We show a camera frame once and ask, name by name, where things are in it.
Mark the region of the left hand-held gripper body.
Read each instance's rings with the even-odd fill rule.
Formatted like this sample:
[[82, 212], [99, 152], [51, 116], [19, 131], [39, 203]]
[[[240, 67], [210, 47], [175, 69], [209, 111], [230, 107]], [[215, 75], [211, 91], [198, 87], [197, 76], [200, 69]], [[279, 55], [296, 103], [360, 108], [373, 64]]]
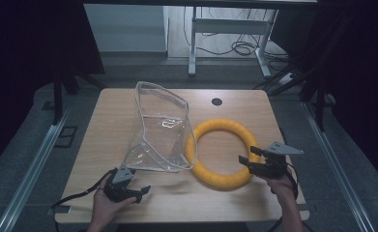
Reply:
[[133, 179], [134, 174], [126, 166], [121, 165], [113, 171], [113, 174], [107, 179], [103, 188], [104, 194], [112, 202], [119, 203], [126, 199], [141, 194], [140, 190], [128, 189], [128, 185]]

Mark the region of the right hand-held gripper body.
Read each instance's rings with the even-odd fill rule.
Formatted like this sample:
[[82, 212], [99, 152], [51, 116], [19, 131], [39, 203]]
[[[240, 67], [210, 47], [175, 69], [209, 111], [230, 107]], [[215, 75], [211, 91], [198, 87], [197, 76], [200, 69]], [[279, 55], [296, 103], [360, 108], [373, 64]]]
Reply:
[[274, 142], [269, 147], [262, 150], [262, 158], [264, 158], [265, 162], [257, 163], [251, 161], [251, 167], [248, 167], [248, 170], [251, 174], [257, 177], [268, 179], [280, 178], [289, 173], [287, 170], [287, 155], [301, 155], [303, 153], [302, 150], [280, 142]]

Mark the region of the person's left hand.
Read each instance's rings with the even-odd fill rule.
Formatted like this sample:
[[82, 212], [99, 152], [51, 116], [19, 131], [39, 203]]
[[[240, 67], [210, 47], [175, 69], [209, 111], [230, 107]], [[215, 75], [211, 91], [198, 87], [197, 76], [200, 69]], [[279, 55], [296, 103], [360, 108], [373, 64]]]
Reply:
[[104, 193], [103, 189], [106, 185], [108, 177], [105, 177], [99, 188], [94, 194], [93, 214], [91, 223], [98, 226], [106, 226], [111, 222], [115, 215], [124, 207], [136, 201], [135, 197], [128, 198], [121, 202], [112, 202]]

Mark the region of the white metal desk frame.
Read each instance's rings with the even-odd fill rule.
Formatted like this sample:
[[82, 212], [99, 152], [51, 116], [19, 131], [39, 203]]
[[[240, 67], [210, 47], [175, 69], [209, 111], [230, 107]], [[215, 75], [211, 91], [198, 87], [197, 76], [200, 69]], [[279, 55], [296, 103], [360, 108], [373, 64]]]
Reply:
[[211, 19], [197, 16], [197, 8], [192, 9], [190, 46], [189, 46], [189, 75], [196, 74], [196, 35], [199, 33], [218, 33], [234, 35], [256, 35], [261, 40], [254, 51], [261, 72], [266, 78], [272, 76], [265, 58], [265, 48], [270, 38], [277, 10], [272, 10], [266, 20], [250, 19]]

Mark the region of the metal floor rail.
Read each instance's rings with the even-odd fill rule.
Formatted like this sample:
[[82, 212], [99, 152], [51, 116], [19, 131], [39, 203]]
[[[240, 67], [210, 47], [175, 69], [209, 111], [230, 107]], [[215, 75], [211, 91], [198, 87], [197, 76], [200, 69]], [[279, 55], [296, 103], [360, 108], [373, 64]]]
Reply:
[[57, 123], [52, 124], [44, 140], [29, 165], [23, 179], [17, 187], [10, 203], [8, 204], [3, 216], [0, 218], [0, 232], [12, 232], [15, 224], [35, 186], [39, 176], [44, 169], [44, 165], [55, 145], [55, 142], [64, 127], [72, 107], [68, 106], [64, 109], [61, 118]]
[[348, 180], [327, 135], [316, 124], [313, 110], [306, 102], [302, 102], [301, 106], [360, 231], [375, 232], [375, 228], [363, 206], [363, 202]]

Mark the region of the dark curtain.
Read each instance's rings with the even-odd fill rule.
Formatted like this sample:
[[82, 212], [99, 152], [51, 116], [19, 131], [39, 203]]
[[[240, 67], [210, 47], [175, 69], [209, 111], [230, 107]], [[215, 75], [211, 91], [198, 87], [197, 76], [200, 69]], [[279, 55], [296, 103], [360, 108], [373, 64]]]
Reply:
[[301, 71], [317, 65], [332, 113], [378, 172], [378, 0], [318, 0], [281, 10], [273, 41]]
[[0, 0], [0, 156], [33, 105], [35, 92], [60, 77], [102, 74], [82, 0]]

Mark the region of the clear plastic bag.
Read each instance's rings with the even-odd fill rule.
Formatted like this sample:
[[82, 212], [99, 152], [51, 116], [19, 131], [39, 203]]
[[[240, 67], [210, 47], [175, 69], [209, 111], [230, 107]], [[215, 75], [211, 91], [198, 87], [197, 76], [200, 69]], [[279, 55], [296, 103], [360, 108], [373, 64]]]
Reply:
[[189, 103], [155, 83], [135, 86], [132, 136], [123, 164], [129, 169], [179, 172], [193, 168], [197, 154], [187, 159], [187, 142], [196, 149], [189, 120]]

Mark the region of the black metal stand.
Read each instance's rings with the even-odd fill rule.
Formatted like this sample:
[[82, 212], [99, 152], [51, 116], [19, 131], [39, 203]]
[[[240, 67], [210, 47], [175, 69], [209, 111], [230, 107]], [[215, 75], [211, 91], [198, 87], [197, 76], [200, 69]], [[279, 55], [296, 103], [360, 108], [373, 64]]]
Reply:
[[[92, 77], [90, 74], [80, 73], [78, 75], [81, 79], [87, 81], [100, 90], [106, 88], [106, 86]], [[70, 95], [75, 95], [79, 91], [79, 86], [75, 80], [76, 74], [72, 76], [63, 75], [57, 72], [53, 76], [53, 93], [54, 93], [54, 119], [53, 125], [57, 125], [63, 120], [63, 94], [62, 88], [65, 87]]]
[[[272, 90], [272, 87], [278, 84], [288, 73], [293, 73], [295, 77]], [[320, 131], [323, 131], [323, 113], [326, 106], [325, 76], [317, 65], [307, 71], [301, 72], [295, 64], [287, 64], [276, 74], [268, 76], [265, 80], [255, 85], [253, 90], [260, 89], [267, 91], [269, 96], [277, 96], [300, 84], [303, 87], [298, 94], [298, 98], [301, 102], [310, 102], [312, 99], [315, 99], [313, 103], [314, 125]]]

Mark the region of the person's right hand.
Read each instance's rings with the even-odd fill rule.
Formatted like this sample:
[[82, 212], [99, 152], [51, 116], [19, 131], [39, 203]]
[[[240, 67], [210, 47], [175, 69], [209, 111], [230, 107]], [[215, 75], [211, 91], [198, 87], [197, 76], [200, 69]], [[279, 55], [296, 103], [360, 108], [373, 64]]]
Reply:
[[296, 200], [294, 186], [292, 181], [286, 175], [276, 179], [267, 179], [266, 182], [272, 189], [272, 192], [276, 195], [279, 202]]

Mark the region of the black floor socket plate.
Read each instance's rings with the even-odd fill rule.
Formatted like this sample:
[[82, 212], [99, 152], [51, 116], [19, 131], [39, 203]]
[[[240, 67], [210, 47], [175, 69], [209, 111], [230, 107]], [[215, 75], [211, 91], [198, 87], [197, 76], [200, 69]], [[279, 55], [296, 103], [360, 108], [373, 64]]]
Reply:
[[63, 127], [56, 139], [54, 146], [56, 148], [71, 148], [76, 132], [77, 126]]

